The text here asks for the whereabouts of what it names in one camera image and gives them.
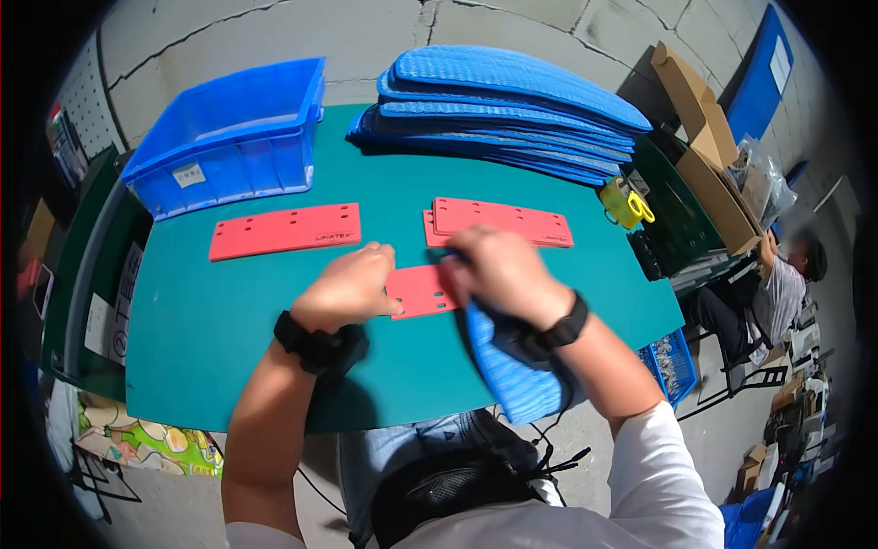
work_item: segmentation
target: seated worker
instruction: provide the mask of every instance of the seated worker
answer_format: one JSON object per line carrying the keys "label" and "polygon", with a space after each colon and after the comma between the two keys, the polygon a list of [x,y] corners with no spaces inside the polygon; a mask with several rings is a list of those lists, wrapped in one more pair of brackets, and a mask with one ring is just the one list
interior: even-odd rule
{"label": "seated worker", "polygon": [[[584,310],[578,295],[520,236],[477,225],[450,245],[468,258],[444,264],[464,302],[479,296],[543,331],[569,326],[568,315],[581,319],[572,342],[555,352],[615,439],[609,517],[545,502],[529,481],[551,470],[540,468],[531,443],[480,409],[337,436],[355,547],[722,547],[723,517],[704,493],[673,409],[637,355],[596,314],[571,315]],[[393,248],[370,242],[330,263],[289,316],[306,330],[332,334],[401,313],[383,291],[393,269]],[[272,339],[234,409],[222,479],[232,549],[305,547],[292,477],[316,380],[309,364]]]}
{"label": "seated worker", "polygon": [[825,274],[826,250],[810,231],[793,238],[784,259],[768,229],[759,241],[758,273],[748,272],[732,285],[699,288],[680,308],[687,325],[716,334],[729,360],[741,364],[749,358],[760,366],[802,310],[806,282],[822,280]]}

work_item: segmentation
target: person's left hand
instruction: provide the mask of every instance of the person's left hand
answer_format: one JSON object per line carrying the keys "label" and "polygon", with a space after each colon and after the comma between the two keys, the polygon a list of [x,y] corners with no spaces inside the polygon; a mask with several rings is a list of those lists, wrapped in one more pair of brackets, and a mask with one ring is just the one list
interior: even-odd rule
{"label": "person's left hand", "polygon": [[389,244],[369,242],[333,260],[290,307],[290,316],[305,329],[329,334],[348,324],[362,324],[381,314],[400,314],[402,305],[384,293],[395,268]]}

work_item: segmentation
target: white sign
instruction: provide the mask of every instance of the white sign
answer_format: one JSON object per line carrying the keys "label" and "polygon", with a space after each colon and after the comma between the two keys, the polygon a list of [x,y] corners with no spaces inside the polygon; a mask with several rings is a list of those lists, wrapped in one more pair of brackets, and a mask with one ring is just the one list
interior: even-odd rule
{"label": "white sign", "polygon": [[780,35],[778,35],[777,41],[774,42],[774,53],[771,56],[768,67],[771,69],[774,85],[777,86],[778,93],[783,95],[783,89],[787,87],[787,80],[789,79],[790,65],[787,49],[783,46],[783,40]]}
{"label": "white sign", "polygon": [[91,305],[89,306],[89,320],[85,322],[85,338],[83,345],[85,348],[102,357],[107,356],[107,340],[109,335],[110,304],[104,301],[101,296],[96,293],[91,294]]}
{"label": "white sign", "polygon": [[112,322],[112,331],[108,334],[109,340],[106,355],[121,365],[125,365],[125,357],[128,348],[128,322],[131,316],[131,299],[134,297],[134,285],[137,283],[137,275],[140,273],[140,262],[143,261],[143,250],[137,242],[131,243],[125,263],[122,265],[122,274],[119,276],[119,290],[116,292],[116,314]]}
{"label": "white sign", "polygon": [[173,171],[173,174],[181,189],[185,189],[191,184],[203,183],[205,181],[205,174],[201,173],[201,166],[197,162],[177,168]]}

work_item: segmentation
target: pegboard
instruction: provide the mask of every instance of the pegboard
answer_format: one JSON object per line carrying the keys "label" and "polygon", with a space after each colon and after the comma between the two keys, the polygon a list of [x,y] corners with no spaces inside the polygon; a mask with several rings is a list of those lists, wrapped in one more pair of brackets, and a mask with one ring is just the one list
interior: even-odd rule
{"label": "pegboard", "polygon": [[127,150],[107,103],[97,58],[97,31],[91,34],[76,57],[56,102],[67,111],[89,159],[113,143],[120,153]]}

